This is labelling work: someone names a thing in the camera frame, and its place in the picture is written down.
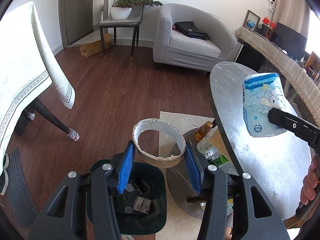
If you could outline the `person's right hand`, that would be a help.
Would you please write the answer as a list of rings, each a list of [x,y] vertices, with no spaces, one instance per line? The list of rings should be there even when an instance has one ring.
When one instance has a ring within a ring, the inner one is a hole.
[[[308,174],[303,179],[303,187],[300,193],[300,201],[307,205],[308,202],[314,200],[316,196],[315,188],[318,185],[318,176],[316,173],[317,156],[314,156],[308,169]]]

